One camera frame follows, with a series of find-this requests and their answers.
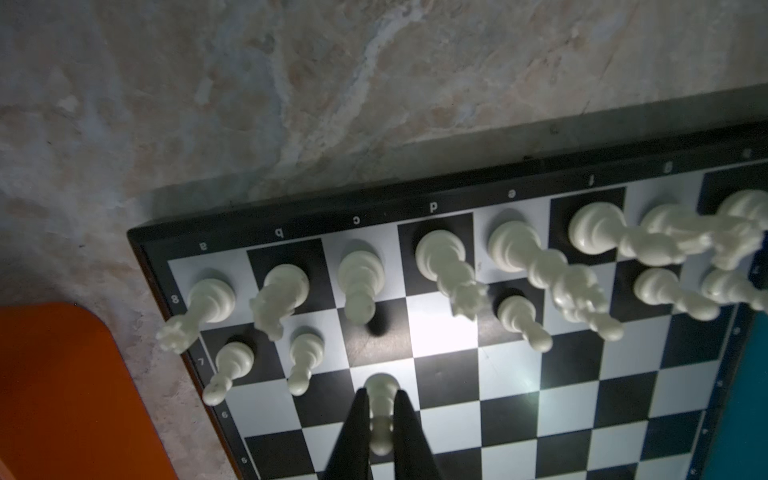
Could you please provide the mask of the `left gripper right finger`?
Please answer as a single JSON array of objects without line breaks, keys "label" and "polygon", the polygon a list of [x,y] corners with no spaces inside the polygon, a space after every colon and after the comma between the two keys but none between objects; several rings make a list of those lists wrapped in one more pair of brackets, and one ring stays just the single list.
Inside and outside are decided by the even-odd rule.
[{"label": "left gripper right finger", "polygon": [[422,426],[404,390],[399,390],[394,400],[393,448],[396,480],[442,479]]}]

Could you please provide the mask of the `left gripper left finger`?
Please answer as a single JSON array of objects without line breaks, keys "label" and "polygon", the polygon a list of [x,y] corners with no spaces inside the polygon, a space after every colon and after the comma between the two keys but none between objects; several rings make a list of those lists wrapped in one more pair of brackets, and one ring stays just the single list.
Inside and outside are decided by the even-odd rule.
[{"label": "left gripper left finger", "polygon": [[367,480],[370,470],[370,406],[364,388],[356,392],[349,414],[323,472],[324,480]]}]

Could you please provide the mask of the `white pawn far left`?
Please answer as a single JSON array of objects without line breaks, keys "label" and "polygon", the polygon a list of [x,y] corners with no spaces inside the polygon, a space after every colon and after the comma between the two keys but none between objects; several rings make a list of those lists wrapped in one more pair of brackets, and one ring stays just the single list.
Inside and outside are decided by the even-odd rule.
[{"label": "white pawn far left", "polygon": [[227,343],[216,355],[217,373],[203,390],[203,403],[207,406],[221,404],[231,390],[233,382],[251,371],[254,360],[254,351],[247,344]]}]

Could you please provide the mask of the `white back row piece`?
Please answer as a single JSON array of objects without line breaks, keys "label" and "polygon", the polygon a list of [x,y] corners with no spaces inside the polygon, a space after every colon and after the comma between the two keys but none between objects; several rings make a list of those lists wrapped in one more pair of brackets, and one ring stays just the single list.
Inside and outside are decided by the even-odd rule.
[{"label": "white back row piece", "polygon": [[182,354],[199,338],[203,324],[223,322],[236,306],[230,285],[213,278],[197,282],[188,300],[187,312],[171,317],[155,335],[164,351]]}]

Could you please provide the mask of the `black white chessboard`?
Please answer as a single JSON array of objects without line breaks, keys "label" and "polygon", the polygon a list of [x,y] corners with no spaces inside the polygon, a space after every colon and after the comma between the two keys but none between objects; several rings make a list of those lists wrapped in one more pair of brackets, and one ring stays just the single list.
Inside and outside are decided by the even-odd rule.
[{"label": "black white chessboard", "polygon": [[634,292],[641,259],[571,243],[583,207],[627,225],[712,215],[767,186],[764,120],[426,180],[222,207],[131,229],[165,318],[192,287],[236,306],[182,353],[198,388],[255,354],[209,416],[241,479],[319,479],[357,390],[410,398],[446,479],[699,479],[758,318],[767,254],[690,317]]}]

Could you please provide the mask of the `orange plastic bin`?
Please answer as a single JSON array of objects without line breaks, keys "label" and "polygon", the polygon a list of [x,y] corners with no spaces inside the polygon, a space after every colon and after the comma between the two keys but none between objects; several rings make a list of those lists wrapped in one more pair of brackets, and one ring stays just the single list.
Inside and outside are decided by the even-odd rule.
[{"label": "orange plastic bin", "polygon": [[1,310],[1,476],[176,476],[110,330],[82,307]]}]

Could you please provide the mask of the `blue plastic bin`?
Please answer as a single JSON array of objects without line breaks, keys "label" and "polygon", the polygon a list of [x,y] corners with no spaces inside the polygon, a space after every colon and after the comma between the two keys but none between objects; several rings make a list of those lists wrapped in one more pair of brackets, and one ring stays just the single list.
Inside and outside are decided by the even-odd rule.
[{"label": "blue plastic bin", "polygon": [[704,479],[767,477],[767,316],[755,320],[725,404]]}]

